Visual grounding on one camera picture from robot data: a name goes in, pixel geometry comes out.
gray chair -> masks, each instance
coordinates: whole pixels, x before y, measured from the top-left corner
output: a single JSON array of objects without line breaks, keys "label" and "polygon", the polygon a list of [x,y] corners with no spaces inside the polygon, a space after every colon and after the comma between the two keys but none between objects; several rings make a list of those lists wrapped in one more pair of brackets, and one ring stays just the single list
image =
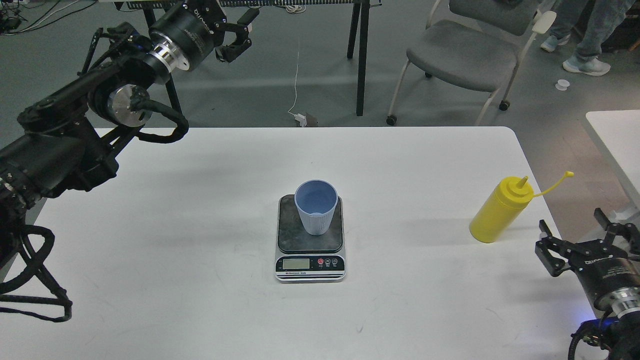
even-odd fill
[{"label": "gray chair", "polygon": [[524,35],[532,27],[527,44],[517,45],[492,35],[474,30],[451,20],[440,20],[432,24],[434,13],[441,3],[431,9],[427,28],[407,51],[408,58],[396,86],[387,124],[395,125],[397,117],[394,106],[400,85],[409,64],[424,71],[427,78],[436,77],[447,83],[469,90],[490,92],[475,125],[478,125],[502,86],[509,81],[500,110],[509,108],[507,96],[518,67],[537,34],[544,34],[556,18],[554,12],[541,13],[538,0],[522,0],[508,4],[508,0],[449,0],[452,13],[485,22],[516,36]]}]

yellow squeeze bottle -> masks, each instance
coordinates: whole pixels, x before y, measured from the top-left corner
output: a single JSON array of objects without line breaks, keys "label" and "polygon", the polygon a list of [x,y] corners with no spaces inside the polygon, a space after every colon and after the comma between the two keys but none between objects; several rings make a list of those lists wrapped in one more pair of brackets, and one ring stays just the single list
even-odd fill
[{"label": "yellow squeeze bottle", "polygon": [[471,235],[483,243],[494,242],[534,197],[545,195],[560,185],[564,179],[572,176],[573,172],[565,172],[557,183],[536,195],[533,194],[531,185],[527,183],[529,177],[505,177],[471,220],[469,224]]}]

plastic cup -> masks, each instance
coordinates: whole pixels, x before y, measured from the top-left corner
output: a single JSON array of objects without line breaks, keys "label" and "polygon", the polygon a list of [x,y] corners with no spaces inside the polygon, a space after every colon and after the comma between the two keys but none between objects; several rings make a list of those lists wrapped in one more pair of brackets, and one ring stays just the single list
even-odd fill
[{"label": "plastic cup", "polygon": [[302,226],[311,235],[322,235],[329,230],[338,193],[326,181],[309,180],[298,187],[294,202],[302,220]]}]

digital kitchen scale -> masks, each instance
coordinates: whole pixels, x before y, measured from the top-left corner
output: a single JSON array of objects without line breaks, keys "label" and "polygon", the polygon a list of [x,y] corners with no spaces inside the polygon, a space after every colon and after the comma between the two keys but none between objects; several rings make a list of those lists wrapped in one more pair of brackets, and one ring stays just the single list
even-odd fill
[{"label": "digital kitchen scale", "polygon": [[309,235],[302,226],[293,195],[280,199],[275,273],[283,282],[335,282],[345,274],[346,252],[342,228],[342,199],[329,230]]}]

bottle cap on floor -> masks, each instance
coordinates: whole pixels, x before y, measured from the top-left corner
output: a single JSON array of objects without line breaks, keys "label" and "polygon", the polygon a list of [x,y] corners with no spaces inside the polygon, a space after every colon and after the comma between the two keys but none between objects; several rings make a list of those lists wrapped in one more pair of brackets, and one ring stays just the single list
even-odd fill
[{"label": "bottle cap on floor", "polygon": [[565,80],[565,79],[560,79],[558,80],[558,82],[556,83],[556,89],[560,90],[560,91],[566,91],[566,89],[569,87],[569,85],[571,85],[569,83],[569,81]]}]

